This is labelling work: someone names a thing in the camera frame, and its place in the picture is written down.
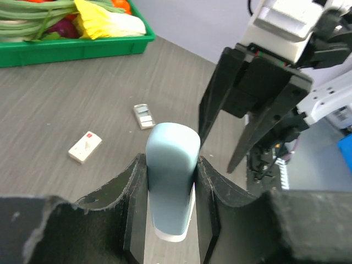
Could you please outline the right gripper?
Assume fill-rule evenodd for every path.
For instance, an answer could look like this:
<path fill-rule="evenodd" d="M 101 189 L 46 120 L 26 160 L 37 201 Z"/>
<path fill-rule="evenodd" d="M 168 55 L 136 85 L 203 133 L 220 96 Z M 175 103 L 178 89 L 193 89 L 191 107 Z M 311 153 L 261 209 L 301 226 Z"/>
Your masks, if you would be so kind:
<path fill-rule="evenodd" d="M 252 147 L 307 96 L 313 83 L 311 77 L 256 44 L 251 43 L 244 51 L 223 50 L 199 104 L 202 145 L 221 109 L 242 118 L 263 108 L 245 127 L 227 173 L 232 173 Z M 305 82 L 289 82 L 293 76 Z"/>

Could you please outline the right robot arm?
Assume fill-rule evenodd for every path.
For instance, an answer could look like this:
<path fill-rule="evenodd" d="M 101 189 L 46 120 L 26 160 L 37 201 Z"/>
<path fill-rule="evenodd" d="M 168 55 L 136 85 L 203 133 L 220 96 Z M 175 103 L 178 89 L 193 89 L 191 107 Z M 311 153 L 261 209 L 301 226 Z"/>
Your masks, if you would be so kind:
<path fill-rule="evenodd" d="M 351 104 L 351 74 L 313 87 L 305 68 L 351 56 L 351 1 L 260 1 L 241 40 L 223 50 L 199 105 L 205 141 L 220 111 L 251 118 L 229 161 L 231 173 L 252 150 L 295 140 Z"/>

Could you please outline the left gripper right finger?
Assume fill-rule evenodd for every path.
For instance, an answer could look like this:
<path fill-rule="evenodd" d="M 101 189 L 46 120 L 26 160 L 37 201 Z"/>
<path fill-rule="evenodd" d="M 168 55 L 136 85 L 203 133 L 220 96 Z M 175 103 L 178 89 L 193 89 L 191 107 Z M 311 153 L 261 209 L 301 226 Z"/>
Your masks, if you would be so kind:
<path fill-rule="evenodd" d="M 351 193 L 251 195 L 204 157 L 196 167 L 201 263 L 351 263 Z"/>

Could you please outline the blue white stapler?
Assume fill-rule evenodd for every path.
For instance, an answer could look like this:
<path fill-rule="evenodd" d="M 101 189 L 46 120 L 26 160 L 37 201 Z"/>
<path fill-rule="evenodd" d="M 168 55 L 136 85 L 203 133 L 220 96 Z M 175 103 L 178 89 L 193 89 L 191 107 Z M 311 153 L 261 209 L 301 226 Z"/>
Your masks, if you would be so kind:
<path fill-rule="evenodd" d="M 178 123 L 156 125 L 146 144 L 148 194 L 155 234 L 178 243 L 186 238 L 195 204 L 194 171 L 200 137 Z"/>

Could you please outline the staple box tray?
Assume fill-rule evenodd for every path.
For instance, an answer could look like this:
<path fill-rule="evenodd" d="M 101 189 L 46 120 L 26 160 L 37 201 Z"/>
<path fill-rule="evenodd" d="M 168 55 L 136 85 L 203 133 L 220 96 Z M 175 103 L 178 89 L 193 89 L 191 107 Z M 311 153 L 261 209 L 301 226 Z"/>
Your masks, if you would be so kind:
<path fill-rule="evenodd" d="M 141 130 L 153 128 L 156 125 L 154 118 L 147 104 L 141 103 L 133 106 L 137 123 Z"/>

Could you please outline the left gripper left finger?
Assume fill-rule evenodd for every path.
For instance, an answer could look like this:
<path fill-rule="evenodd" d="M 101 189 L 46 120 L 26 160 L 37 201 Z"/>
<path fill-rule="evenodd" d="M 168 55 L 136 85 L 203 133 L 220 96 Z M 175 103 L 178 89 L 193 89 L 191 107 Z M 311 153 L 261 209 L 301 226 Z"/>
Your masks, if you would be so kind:
<path fill-rule="evenodd" d="M 1 263 L 143 263 L 146 158 L 76 202 L 1 197 Z"/>

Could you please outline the white staple box sleeve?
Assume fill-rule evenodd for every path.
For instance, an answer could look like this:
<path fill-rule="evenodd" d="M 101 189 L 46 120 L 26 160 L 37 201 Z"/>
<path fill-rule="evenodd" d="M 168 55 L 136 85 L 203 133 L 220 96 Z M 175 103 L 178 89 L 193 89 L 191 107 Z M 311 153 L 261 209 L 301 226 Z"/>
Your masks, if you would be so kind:
<path fill-rule="evenodd" d="M 102 139 L 95 133 L 88 131 L 68 151 L 69 157 L 83 164 L 100 146 Z"/>

